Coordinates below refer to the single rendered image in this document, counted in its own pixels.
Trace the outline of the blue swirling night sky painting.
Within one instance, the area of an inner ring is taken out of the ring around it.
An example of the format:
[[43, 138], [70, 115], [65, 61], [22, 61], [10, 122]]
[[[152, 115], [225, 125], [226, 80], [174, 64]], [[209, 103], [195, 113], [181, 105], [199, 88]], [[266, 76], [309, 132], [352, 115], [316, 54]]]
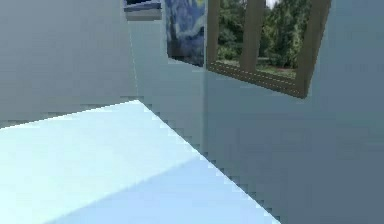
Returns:
[[205, 0], [164, 0], [167, 55], [202, 67], [205, 50]]

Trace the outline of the small blue grey painting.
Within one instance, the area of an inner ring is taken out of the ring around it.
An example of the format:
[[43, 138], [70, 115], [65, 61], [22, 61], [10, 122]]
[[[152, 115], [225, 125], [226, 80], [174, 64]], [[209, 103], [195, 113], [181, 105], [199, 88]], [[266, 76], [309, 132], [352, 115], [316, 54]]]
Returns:
[[156, 21], [162, 19], [160, 0], [123, 0], [123, 11], [128, 21]]

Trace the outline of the brown framed window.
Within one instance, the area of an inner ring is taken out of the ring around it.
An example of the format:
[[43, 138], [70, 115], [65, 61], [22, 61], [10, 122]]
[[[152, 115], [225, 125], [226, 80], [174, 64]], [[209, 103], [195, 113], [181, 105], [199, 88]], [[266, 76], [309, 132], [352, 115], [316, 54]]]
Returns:
[[266, 0], [247, 0], [239, 66], [228, 65], [218, 60], [220, 0], [208, 0], [206, 69], [296, 98], [306, 98], [332, 0], [309, 0], [309, 2], [311, 3], [310, 16], [303, 45], [298, 54], [296, 76], [294, 79], [289, 79], [256, 70]]

